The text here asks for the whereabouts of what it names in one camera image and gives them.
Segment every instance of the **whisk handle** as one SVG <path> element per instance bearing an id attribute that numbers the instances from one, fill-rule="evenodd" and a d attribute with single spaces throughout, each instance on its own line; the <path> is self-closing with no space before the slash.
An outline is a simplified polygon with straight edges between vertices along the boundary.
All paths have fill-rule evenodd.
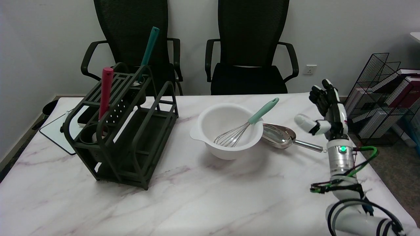
<path id="1" fill-rule="evenodd" d="M 275 99 L 269 101 L 267 104 L 265 104 L 257 113 L 255 113 L 251 118 L 248 119 L 248 122 L 250 124 L 255 124 L 258 122 L 258 120 L 265 115 L 267 112 L 269 112 L 278 102 L 279 98 L 276 97 Z"/>

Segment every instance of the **chair seat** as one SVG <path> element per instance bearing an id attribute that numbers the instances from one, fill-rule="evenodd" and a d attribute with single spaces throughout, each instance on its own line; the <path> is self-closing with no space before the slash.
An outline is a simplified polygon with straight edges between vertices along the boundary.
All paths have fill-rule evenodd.
<path id="1" fill-rule="evenodd" d="M 130 68 L 130 73 L 135 73 L 139 67 L 135 66 Z M 159 94 L 160 90 L 163 88 L 163 85 L 170 81 L 173 84 L 173 89 L 175 89 L 175 70 L 173 64 L 160 64 L 160 65 L 151 65 L 150 69 L 153 73 L 153 80 L 156 86 L 156 95 Z M 153 85 L 149 84 L 146 88 L 146 96 L 153 96 L 155 93 L 153 91 Z M 171 96 L 171 92 L 167 90 L 164 93 L 164 96 Z"/>
<path id="2" fill-rule="evenodd" d="M 248 68 L 218 63 L 214 69 L 212 95 L 280 93 L 287 93 L 287 87 L 276 66 Z"/>

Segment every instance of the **wall socket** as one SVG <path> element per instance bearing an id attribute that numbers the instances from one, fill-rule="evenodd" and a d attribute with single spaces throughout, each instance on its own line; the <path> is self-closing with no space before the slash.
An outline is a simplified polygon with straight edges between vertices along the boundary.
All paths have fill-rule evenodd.
<path id="1" fill-rule="evenodd" d="M 305 75 L 313 75 L 316 71 L 316 65 L 306 65 L 305 71 L 303 74 Z"/>

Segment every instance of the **dark green utensil rack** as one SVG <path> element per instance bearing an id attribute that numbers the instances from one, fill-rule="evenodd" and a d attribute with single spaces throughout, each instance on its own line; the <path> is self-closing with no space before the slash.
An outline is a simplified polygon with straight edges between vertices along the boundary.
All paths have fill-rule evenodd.
<path id="1" fill-rule="evenodd" d="M 133 87 L 133 82 L 140 76 L 144 82 L 141 86 Z M 148 86 L 153 86 L 155 100 L 150 108 L 142 108 Z M 163 94 L 168 90 L 172 94 L 172 101 L 162 100 Z M 163 148 L 179 117 L 173 84 L 166 82 L 159 94 L 156 94 L 152 72 L 148 66 L 140 67 L 134 74 L 115 72 L 109 110 L 99 121 L 100 97 L 101 82 L 67 117 L 63 127 L 66 139 L 96 180 L 147 190 Z M 169 104 L 171 108 L 163 111 L 159 104 Z M 84 106 L 97 111 L 79 135 L 72 139 L 69 133 L 70 121 Z M 114 142 L 134 106 L 138 106 L 138 110 Z M 102 132 L 105 137 L 101 138 L 98 134 Z M 92 135 L 96 135 L 97 142 L 93 141 Z"/>

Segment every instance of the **red handle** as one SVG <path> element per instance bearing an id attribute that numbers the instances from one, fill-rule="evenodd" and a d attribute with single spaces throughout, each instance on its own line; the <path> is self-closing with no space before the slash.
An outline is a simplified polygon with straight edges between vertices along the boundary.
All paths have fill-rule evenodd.
<path id="1" fill-rule="evenodd" d="M 109 108 L 109 97 L 111 94 L 112 79 L 114 78 L 114 69 L 105 67 L 102 70 L 101 84 L 101 104 L 99 108 L 99 119 L 107 112 Z"/>

